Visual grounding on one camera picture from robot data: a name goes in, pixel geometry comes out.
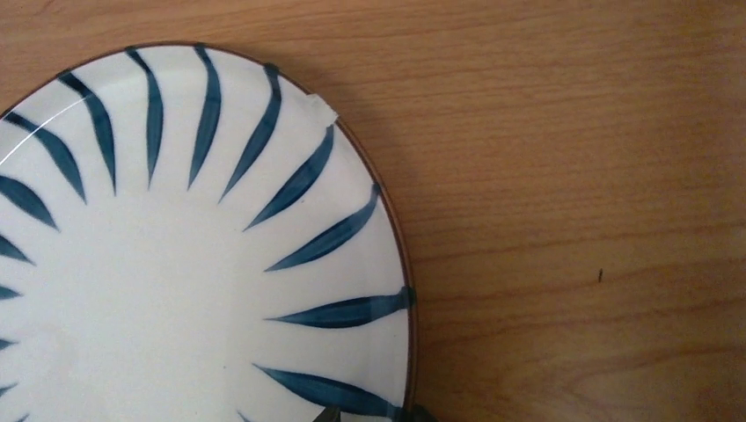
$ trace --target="wooden table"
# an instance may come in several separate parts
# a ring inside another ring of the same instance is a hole
[[[744,2],[3,0],[0,109],[152,40],[275,62],[359,135],[442,421],[746,420]]]

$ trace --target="dark object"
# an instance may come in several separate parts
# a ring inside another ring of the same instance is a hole
[[[340,408],[336,406],[327,407],[313,419],[313,422],[341,422]],[[438,422],[438,419],[424,407],[415,405],[412,414],[408,418],[404,418],[402,422]]]
[[[313,422],[340,422],[340,408],[339,407],[327,407],[322,411]]]

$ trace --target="plate rim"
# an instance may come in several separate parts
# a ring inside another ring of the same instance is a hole
[[[12,103],[6,109],[2,110],[2,112],[0,113],[0,119],[2,119],[8,113],[12,112],[16,107],[18,107],[21,103],[29,99],[33,94],[40,91],[42,88],[44,88],[48,84],[54,82],[54,80],[56,80],[57,77],[59,77],[59,75],[70,72],[74,69],[81,68],[91,62],[95,62],[97,60],[104,59],[112,55],[125,53],[129,48],[138,49],[138,48],[147,48],[147,47],[195,47],[195,46],[203,46],[205,48],[219,51],[222,53],[226,53],[228,55],[234,55],[239,58],[245,59],[249,62],[259,64],[259,65],[267,64],[267,62],[263,62],[257,59],[256,57],[243,53],[235,48],[224,47],[216,43],[204,42],[204,41],[161,40],[161,41],[141,42],[141,43],[127,45],[124,47],[110,48],[103,53],[89,56],[89,58],[87,59],[84,59],[80,62],[77,62],[76,64],[72,66],[69,66],[63,70],[58,71],[52,77],[48,78],[46,81],[42,82],[41,84],[36,85],[26,95],[21,96],[20,99]],[[277,67],[279,70],[279,75],[285,78],[286,81],[295,85],[295,87],[301,90],[303,93],[305,93],[306,95],[311,95],[311,94],[316,93],[313,90],[311,90],[309,87],[307,87],[306,85],[298,82],[295,78],[285,73],[282,70],[282,67],[280,66],[277,66]],[[404,275],[404,282],[407,287],[411,288],[412,291],[415,292],[415,297],[417,297],[416,296],[417,289],[414,283],[412,263],[411,263],[411,259],[409,256],[408,248],[406,247],[404,230],[402,229],[401,224],[399,222],[399,216],[396,212],[396,208],[393,206],[393,202],[391,201],[391,196],[388,192],[388,188],[386,187],[385,182],[383,181],[383,178],[381,178],[381,175],[378,172],[376,166],[373,164],[373,161],[371,160],[368,154],[368,151],[366,151],[366,149],[362,146],[362,143],[360,142],[360,138],[358,138],[358,136],[355,134],[352,128],[345,122],[344,118],[341,115],[338,115],[337,120],[334,123],[337,125],[340,131],[349,139],[350,143],[355,149],[355,153],[357,153],[357,156],[360,157],[363,165],[368,171],[368,174],[373,178],[373,181],[376,182],[380,186],[380,197],[384,204],[384,207],[386,210],[386,216],[389,219],[389,224],[391,225],[391,228],[394,234],[394,239],[396,240],[397,249],[399,250],[399,261],[401,262],[401,265],[402,265],[402,273]],[[402,408],[406,409],[407,411],[411,411],[414,407],[414,398],[415,398],[415,392],[416,392],[415,390],[417,389],[417,370],[418,370],[417,362],[419,360],[418,359],[419,315],[418,315],[417,308],[418,306],[416,305],[407,308],[407,314],[409,316],[407,318],[408,319],[407,323],[408,323],[408,328],[409,328],[409,350],[408,350],[408,356],[407,356],[407,374],[406,374],[404,403],[402,405]]]

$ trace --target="plate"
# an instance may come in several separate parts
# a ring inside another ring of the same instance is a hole
[[[377,178],[274,65],[129,47],[0,119],[0,421],[398,420],[413,290]]]

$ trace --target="table surface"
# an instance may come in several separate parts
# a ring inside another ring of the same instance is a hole
[[[746,420],[744,23],[738,0],[3,0],[0,109],[139,42],[274,62],[388,187],[442,421]]]

